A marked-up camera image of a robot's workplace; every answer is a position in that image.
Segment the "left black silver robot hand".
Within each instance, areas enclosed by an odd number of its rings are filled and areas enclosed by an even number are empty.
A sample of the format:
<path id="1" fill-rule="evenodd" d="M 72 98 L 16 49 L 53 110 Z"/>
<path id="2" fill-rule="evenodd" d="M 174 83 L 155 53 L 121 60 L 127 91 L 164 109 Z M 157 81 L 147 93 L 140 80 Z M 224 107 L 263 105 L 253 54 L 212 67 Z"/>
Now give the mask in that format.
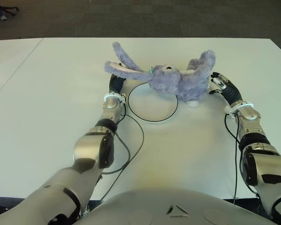
<path id="1" fill-rule="evenodd" d="M 125 78 L 112 74 L 109 81 L 109 92 L 120 94 L 125 80 Z"/>

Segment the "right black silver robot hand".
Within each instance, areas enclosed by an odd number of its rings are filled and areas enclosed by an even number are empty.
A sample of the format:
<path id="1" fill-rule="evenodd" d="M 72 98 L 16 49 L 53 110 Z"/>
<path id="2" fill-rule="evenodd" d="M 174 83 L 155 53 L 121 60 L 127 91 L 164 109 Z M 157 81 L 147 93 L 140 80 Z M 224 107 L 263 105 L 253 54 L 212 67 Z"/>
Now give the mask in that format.
<path id="1" fill-rule="evenodd" d="M 213 72 L 210 77 L 210 81 L 214 83 L 218 89 L 209 91 L 209 94 L 221 94 L 230 106 L 235 102 L 243 100 L 237 87 L 227 77 L 217 72 Z"/>

